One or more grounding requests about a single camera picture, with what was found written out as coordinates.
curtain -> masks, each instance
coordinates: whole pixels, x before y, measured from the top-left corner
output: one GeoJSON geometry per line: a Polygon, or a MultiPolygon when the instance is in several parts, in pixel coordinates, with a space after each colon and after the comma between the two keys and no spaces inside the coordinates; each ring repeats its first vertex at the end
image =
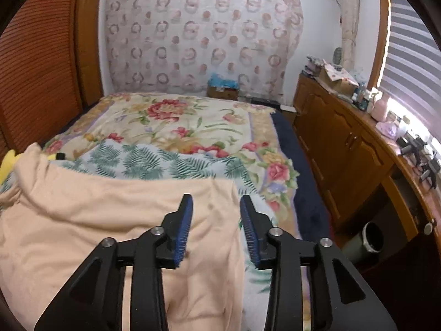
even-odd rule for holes
{"type": "Polygon", "coordinates": [[[281,99],[303,30],[300,0],[107,0],[116,92],[204,94],[212,73],[281,99]]]}
{"type": "Polygon", "coordinates": [[[391,0],[389,47],[378,90],[441,140],[441,51],[407,0],[391,0]]]}
{"type": "Polygon", "coordinates": [[[360,0],[340,0],[341,33],[342,33],[342,65],[347,70],[354,68],[354,52],[358,31],[360,0]]]}

peach towel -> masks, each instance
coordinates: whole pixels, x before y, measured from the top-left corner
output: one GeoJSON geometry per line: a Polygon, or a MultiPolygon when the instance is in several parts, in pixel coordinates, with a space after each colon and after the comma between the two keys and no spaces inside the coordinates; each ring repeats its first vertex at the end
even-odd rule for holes
{"type": "MultiPolygon", "coordinates": [[[[0,195],[0,287],[27,330],[80,263],[105,237],[137,238],[193,196],[187,252],[163,271],[171,331],[237,331],[244,258],[239,200],[231,180],[114,180],[49,164],[31,145],[15,166],[17,183],[0,195]]],[[[129,326],[130,275],[123,330],[129,326]]]]}

wall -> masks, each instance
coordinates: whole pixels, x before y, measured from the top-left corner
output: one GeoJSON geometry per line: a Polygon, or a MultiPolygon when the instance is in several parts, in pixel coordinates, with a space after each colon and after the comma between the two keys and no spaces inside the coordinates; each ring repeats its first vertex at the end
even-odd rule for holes
{"type": "Polygon", "coordinates": [[[284,104],[292,105],[299,74],[312,55],[332,61],[334,50],[341,47],[340,8],[336,0],[300,0],[303,9],[303,34],[285,72],[284,104]]]}
{"type": "MultiPolygon", "coordinates": [[[[300,43],[288,62],[284,81],[284,103],[291,105],[299,74],[306,64],[306,56],[314,55],[332,61],[332,55],[341,46],[340,8],[336,0],[300,0],[302,3],[304,27],[300,43]]],[[[99,24],[104,26],[105,0],[100,0],[99,24]]],[[[104,94],[113,92],[107,65],[104,29],[98,34],[100,66],[104,94]]]]}
{"type": "Polygon", "coordinates": [[[359,29],[356,38],[355,69],[367,81],[372,71],[380,26],[380,0],[360,0],[359,29]]]}

red flower pattern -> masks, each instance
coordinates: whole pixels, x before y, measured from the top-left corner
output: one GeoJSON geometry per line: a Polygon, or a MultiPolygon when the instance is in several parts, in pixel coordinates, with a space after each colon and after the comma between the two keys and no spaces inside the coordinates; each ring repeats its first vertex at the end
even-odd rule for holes
{"type": "Polygon", "coordinates": [[[270,200],[269,202],[266,202],[273,211],[279,211],[280,204],[276,200],[270,200]]]}
{"type": "Polygon", "coordinates": [[[245,144],[242,146],[242,149],[248,149],[250,152],[255,152],[256,149],[257,149],[257,147],[258,147],[258,144],[257,144],[257,143],[249,142],[249,143],[245,143],[245,144]]]}
{"type": "Polygon", "coordinates": [[[279,162],[271,163],[268,167],[268,176],[271,180],[288,180],[289,179],[289,168],[285,164],[279,162]]]}
{"type": "Polygon", "coordinates": [[[219,146],[209,146],[209,147],[203,147],[200,145],[195,145],[191,149],[189,154],[195,154],[199,153],[200,150],[203,150],[204,152],[211,152],[212,150],[216,151],[216,158],[225,158],[229,156],[229,153],[221,149],[219,146]]]}
{"type": "Polygon", "coordinates": [[[62,141],[55,141],[49,147],[46,148],[46,153],[47,154],[57,153],[61,149],[62,146],[63,146],[62,141]]]}
{"type": "Polygon", "coordinates": [[[184,109],[188,106],[187,103],[180,100],[162,100],[151,105],[147,109],[149,117],[162,120],[172,120],[173,122],[179,121],[179,117],[173,115],[181,115],[184,113],[184,109]]]}
{"type": "Polygon", "coordinates": [[[114,141],[121,143],[121,141],[124,139],[124,137],[121,137],[120,135],[118,135],[117,133],[110,133],[107,136],[107,139],[113,139],[114,141]]]}
{"type": "Polygon", "coordinates": [[[188,129],[185,129],[184,127],[178,127],[175,130],[171,131],[172,133],[176,133],[178,134],[181,138],[186,137],[186,135],[188,134],[188,132],[190,132],[188,129]]]}

drawer knob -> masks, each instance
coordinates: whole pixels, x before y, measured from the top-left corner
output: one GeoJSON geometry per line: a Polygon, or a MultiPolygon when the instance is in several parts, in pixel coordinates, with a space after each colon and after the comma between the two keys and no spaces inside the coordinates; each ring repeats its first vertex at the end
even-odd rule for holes
{"type": "Polygon", "coordinates": [[[430,235],[433,232],[434,227],[436,225],[437,225],[437,221],[435,219],[432,219],[430,222],[428,222],[426,225],[424,225],[424,234],[430,235]]]}

